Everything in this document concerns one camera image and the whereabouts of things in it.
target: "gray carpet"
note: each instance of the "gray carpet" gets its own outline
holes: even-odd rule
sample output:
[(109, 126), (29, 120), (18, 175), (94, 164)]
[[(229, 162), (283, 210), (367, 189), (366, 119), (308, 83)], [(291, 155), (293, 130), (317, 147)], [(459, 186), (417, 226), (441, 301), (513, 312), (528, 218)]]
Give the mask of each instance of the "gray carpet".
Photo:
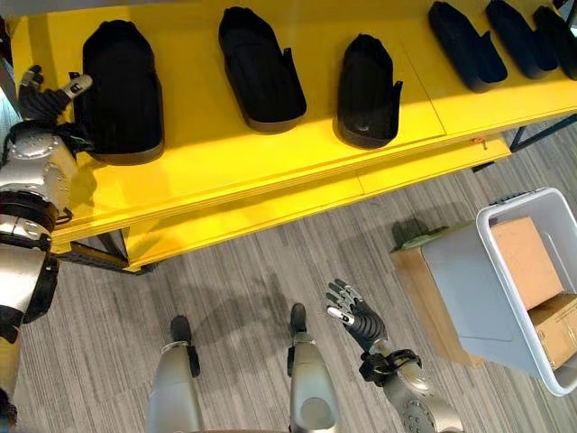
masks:
[[(523, 373), (436, 356), (389, 258), (400, 238), (470, 220), (518, 191), (556, 187), (577, 212), (576, 141), (577, 129), (564, 130), (481, 173), (466, 170), (247, 235), (140, 277), (64, 263), (50, 313), (23, 331), (19, 430), (143, 432), (151, 378), (177, 314), (195, 329), (207, 426), (286, 429), (287, 321), (300, 301), (334, 378), (343, 431), (401, 432), (382, 391), (357, 373), (360, 350), (323, 313), (325, 284), (340, 277), (382, 313), (393, 345), (424, 358), (468, 432), (577, 431), (577, 392), (555, 398)], [(418, 226), (397, 230), (395, 223), (414, 218)]]

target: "silver robot leg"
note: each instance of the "silver robot leg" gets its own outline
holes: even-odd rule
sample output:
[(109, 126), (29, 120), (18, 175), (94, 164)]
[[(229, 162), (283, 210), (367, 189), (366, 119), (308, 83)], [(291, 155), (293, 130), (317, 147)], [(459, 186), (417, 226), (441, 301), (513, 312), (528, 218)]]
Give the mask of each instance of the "silver robot leg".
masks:
[(162, 349), (148, 417), (147, 433), (204, 431), (187, 342), (179, 341)]
[(294, 334), (294, 345), (288, 353), (288, 365), (289, 374), (292, 375), (292, 433), (336, 433), (340, 412), (333, 381), (315, 340), (304, 326)]

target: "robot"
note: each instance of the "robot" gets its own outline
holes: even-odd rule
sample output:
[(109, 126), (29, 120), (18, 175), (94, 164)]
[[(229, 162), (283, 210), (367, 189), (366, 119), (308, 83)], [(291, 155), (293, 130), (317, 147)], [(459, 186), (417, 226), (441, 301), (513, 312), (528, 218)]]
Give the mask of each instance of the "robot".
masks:
[[(90, 88), (91, 78), (76, 76), (56, 91), (41, 92), (41, 83), (40, 67), (24, 74), (19, 89), (24, 120), (6, 137), (0, 159), (0, 390), (7, 398), (14, 395), (20, 329), (50, 308), (59, 268), (50, 254), (50, 236), (59, 216), (69, 214), (70, 185), (78, 169), (75, 155), (89, 148), (78, 125), (58, 124), (57, 118)], [(421, 359), (411, 350), (389, 347), (383, 320), (360, 293), (341, 280), (328, 287), (326, 312), (359, 344), (362, 378), (383, 389), (406, 431), (463, 432), (459, 415), (435, 394)], [(315, 339), (307, 332), (306, 317), (305, 307), (295, 304), (287, 365), (290, 431), (338, 432), (336, 391)], [(174, 341), (162, 349), (152, 384), (147, 433), (205, 431), (194, 387), (200, 363), (185, 317), (172, 320), (171, 334)], [(9, 407), (11, 417), (0, 417), (0, 431), (8, 430), (3, 422), (10, 427), (15, 423), (15, 408)]]

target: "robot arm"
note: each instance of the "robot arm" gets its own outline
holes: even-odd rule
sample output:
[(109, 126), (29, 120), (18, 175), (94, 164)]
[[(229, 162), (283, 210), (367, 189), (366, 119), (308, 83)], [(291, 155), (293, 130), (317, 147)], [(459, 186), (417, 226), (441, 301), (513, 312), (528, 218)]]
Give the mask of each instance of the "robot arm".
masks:
[(367, 382), (381, 387), (397, 410), (407, 433), (460, 433), (463, 424), (457, 412), (442, 398), (425, 376), (421, 359), (411, 350), (393, 350), (387, 344), (382, 319), (349, 284), (329, 283), (326, 294), (334, 306), (327, 313), (341, 320), (361, 346), (360, 369)]
[(45, 314), (54, 295), (58, 262), (50, 256), (50, 235), (77, 172), (70, 134), (57, 117), (92, 80), (81, 76), (43, 93), (41, 83), (40, 67), (24, 74), (19, 102), (25, 120), (11, 129), (0, 153), (0, 390), (9, 398), (20, 328)]

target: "robotic finger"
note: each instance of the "robotic finger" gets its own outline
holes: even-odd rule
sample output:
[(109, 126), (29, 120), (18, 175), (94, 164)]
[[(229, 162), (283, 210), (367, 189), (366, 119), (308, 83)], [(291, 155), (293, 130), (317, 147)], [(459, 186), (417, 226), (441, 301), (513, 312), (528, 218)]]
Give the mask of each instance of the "robotic finger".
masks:
[(74, 77), (66, 86), (58, 90), (40, 91), (44, 81), (42, 67), (34, 65), (29, 68), (18, 88), (20, 113), (26, 120), (43, 120), (56, 122), (67, 105), (86, 92), (92, 86), (92, 78), (88, 75)]
[(457, 412), (436, 395), (426, 378), (421, 358), (409, 349), (389, 348), (380, 316), (350, 284), (335, 280), (328, 287), (326, 308), (340, 320), (363, 350), (359, 373), (366, 382), (383, 389), (397, 410), (407, 433), (459, 433), (463, 424)]

